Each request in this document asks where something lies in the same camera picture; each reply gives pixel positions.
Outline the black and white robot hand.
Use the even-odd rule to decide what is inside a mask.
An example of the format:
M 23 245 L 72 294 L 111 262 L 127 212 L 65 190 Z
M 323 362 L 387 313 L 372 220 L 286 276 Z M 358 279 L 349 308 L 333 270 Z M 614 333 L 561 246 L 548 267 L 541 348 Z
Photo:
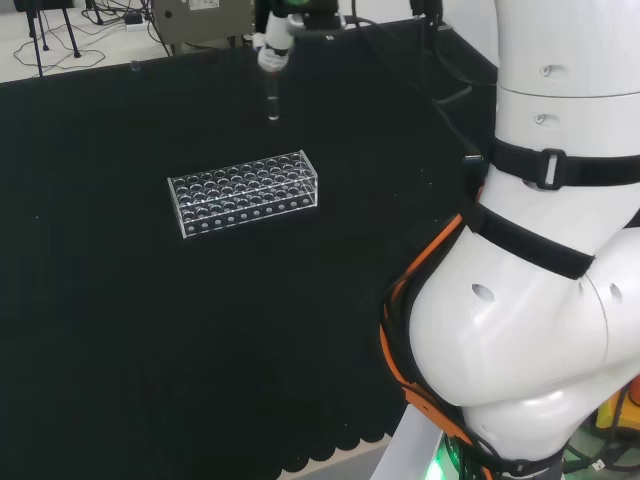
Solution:
M 285 69 L 295 39 L 305 34 L 344 30 L 347 22 L 338 1 L 255 1 L 252 46 L 258 66 L 268 74 Z

